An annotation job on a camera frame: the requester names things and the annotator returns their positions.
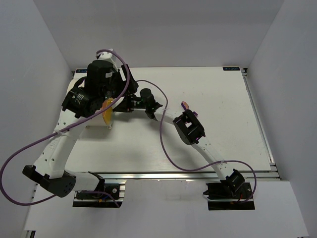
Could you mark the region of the purple half-round printed lego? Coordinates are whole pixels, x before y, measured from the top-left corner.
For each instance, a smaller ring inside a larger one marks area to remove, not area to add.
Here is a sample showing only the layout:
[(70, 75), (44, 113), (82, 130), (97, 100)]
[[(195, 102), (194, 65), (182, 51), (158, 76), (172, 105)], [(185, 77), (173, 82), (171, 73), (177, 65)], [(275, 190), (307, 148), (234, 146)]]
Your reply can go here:
[(188, 110), (189, 109), (189, 105), (185, 102), (185, 101), (182, 101), (181, 102), (181, 106), (184, 110)]

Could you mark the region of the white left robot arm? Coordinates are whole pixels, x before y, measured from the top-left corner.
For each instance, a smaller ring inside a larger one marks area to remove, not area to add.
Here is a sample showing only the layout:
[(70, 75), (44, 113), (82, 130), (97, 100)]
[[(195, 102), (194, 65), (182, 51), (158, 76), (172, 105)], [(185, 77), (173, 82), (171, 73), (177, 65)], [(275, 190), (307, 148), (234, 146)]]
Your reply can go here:
[(98, 50), (86, 76), (67, 91), (47, 146), (34, 164), (24, 167), (24, 176), (60, 198), (71, 191), (100, 191), (101, 177), (91, 172), (68, 172), (66, 162), (87, 123), (137, 89), (126, 62), (112, 49)]

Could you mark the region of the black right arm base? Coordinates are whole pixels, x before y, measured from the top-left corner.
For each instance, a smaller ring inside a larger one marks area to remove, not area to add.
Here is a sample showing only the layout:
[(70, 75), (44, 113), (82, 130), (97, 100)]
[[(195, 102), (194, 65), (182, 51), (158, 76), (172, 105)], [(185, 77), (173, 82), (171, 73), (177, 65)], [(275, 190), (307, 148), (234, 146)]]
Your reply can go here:
[(208, 202), (209, 211), (247, 211), (255, 210), (249, 182), (245, 182), (235, 194), (227, 192), (221, 183), (207, 183), (203, 197)]

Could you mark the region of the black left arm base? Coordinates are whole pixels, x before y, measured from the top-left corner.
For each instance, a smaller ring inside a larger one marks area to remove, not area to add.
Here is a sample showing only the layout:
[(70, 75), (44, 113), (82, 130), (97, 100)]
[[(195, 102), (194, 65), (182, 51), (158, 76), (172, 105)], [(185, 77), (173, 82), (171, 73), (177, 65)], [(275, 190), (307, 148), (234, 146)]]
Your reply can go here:
[(77, 208), (119, 208), (125, 195), (125, 180), (106, 180), (103, 193), (75, 192), (73, 207)]

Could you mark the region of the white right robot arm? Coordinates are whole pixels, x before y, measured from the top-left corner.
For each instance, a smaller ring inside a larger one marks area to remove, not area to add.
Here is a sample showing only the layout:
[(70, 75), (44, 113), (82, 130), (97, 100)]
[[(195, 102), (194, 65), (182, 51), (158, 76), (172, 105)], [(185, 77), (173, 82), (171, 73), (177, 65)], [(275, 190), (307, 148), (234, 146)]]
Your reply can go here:
[(154, 99), (150, 89), (145, 88), (140, 92), (140, 97), (136, 95), (125, 96), (121, 103), (114, 108), (115, 112), (131, 113), (134, 109), (144, 110), (146, 115), (159, 122), (159, 138), (164, 154), (168, 153), (163, 145), (162, 126), (169, 123), (175, 126), (180, 139), (189, 146), (196, 149), (208, 162), (229, 196), (235, 196), (245, 182), (241, 173), (231, 168), (222, 159), (219, 153), (212, 147), (205, 134), (205, 129), (194, 115), (193, 111), (169, 112), (167, 106), (163, 106)]

